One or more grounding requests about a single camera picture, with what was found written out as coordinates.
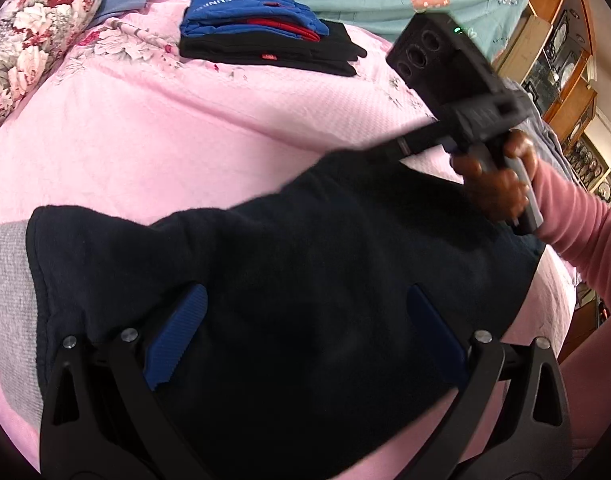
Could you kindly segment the pink sleeved right forearm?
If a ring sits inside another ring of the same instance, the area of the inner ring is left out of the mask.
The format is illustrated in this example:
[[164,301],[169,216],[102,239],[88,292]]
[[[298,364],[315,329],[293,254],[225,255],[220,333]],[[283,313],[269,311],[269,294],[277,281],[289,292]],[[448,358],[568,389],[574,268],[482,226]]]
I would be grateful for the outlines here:
[[611,207],[563,180],[546,162],[537,164],[532,185],[543,216],[537,236],[577,268],[609,312],[561,366],[578,465],[611,423]]

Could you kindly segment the right hand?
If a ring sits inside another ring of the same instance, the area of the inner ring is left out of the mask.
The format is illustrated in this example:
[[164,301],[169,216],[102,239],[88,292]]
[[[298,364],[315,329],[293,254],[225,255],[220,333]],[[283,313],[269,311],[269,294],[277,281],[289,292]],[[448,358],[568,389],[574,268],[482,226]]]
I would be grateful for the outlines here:
[[509,158],[522,161],[527,179],[520,179],[509,168],[484,171],[477,159],[467,155],[451,157],[451,166],[464,179],[468,196],[493,221],[515,220],[521,216],[529,205],[529,184],[539,166],[533,143],[521,130],[511,132],[504,153]]

